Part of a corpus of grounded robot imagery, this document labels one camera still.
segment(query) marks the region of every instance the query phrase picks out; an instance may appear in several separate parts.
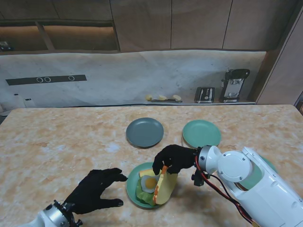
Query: bread slice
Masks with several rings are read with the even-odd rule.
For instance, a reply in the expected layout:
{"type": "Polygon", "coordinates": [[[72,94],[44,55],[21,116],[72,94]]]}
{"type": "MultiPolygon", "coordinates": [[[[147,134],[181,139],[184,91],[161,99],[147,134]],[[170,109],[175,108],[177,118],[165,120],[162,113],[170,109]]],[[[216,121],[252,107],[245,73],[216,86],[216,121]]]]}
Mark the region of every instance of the bread slice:
{"type": "Polygon", "coordinates": [[[145,169],[145,170],[142,170],[139,172],[139,176],[140,177],[143,177],[145,175],[148,175],[148,176],[155,176],[155,173],[153,172],[152,169],[145,169]]]}
{"type": "Polygon", "coordinates": [[[167,173],[167,169],[167,166],[162,168],[162,172],[153,196],[153,201],[159,205],[164,204],[169,200],[170,195],[177,183],[178,174],[169,174],[167,173]]]}

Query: coffee maker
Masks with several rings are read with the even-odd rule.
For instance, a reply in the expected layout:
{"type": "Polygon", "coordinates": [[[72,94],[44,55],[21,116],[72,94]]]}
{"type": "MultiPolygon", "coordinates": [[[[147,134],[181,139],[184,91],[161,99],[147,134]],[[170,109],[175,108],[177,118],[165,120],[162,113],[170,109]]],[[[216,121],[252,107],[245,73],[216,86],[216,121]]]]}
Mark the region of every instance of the coffee maker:
{"type": "Polygon", "coordinates": [[[219,98],[221,103],[238,102],[244,80],[250,75],[248,69],[228,69],[225,79],[222,80],[222,92],[219,98]]]}

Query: egg yolk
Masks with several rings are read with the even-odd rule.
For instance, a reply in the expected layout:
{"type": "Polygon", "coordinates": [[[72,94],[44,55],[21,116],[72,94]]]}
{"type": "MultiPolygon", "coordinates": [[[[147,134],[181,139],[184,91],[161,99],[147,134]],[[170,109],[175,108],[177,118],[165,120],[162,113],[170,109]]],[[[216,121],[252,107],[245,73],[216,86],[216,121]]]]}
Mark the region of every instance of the egg yolk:
{"type": "Polygon", "coordinates": [[[157,185],[157,180],[155,178],[148,178],[145,180],[145,186],[146,188],[148,189],[152,189],[152,188],[155,188],[157,185]]]}

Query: kitchen counter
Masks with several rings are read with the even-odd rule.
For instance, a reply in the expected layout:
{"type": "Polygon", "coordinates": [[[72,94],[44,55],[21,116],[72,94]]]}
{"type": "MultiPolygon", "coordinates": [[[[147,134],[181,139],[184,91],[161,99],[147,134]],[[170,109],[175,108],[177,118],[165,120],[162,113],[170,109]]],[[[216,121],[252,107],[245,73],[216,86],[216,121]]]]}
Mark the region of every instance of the kitchen counter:
{"type": "MultiPolygon", "coordinates": [[[[303,116],[290,105],[17,109],[0,126],[0,226],[27,223],[54,199],[62,202],[91,169],[118,167],[128,175],[152,162],[166,145],[182,145],[182,129],[195,119],[218,126],[222,152],[255,148],[303,197],[303,116]],[[128,124],[141,117],[163,124],[164,137],[153,148],[134,148],[126,141],[128,124]]],[[[181,171],[171,199],[157,210],[134,206],[125,183],[118,182],[102,198],[120,198],[124,206],[76,218],[87,227],[249,226],[209,186],[195,187],[193,171],[181,171]]]]}

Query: red wire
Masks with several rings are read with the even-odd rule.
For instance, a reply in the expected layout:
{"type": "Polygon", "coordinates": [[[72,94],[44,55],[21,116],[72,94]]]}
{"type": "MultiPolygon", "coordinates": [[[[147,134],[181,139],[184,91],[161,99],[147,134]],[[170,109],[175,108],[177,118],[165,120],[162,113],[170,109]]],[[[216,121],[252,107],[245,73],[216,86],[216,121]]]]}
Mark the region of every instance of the red wire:
{"type": "MultiPolygon", "coordinates": [[[[212,184],[208,179],[207,177],[205,176],[205,174],[201,171],[201,168],[199,166],[199,163],[198,163],[198,157],[196,156],[195,157],[195,161],[196,161],[196,167],[198,168],[198,170],[201,172],[201,176],[203,177],[204,181],[207,182],[207,184],[210,184],[213,188],[216,188],[218,190],[218,193],[220,193],[224,198],[226,198],[227,200],[229,200],[230,202],[232,202],[231,198],[228,197],[227,195],[225,195],[218,187],[216,187],[214,184],[212,184]]],[[[234,205],[236,205],[238,211],[247,219],[249,220],[250,222],[252,222],[252,220],[250,218],[248,218],[242,211],[242,206],[239,204],[239,203],[234,203],[232,202],[234,205]]]]}

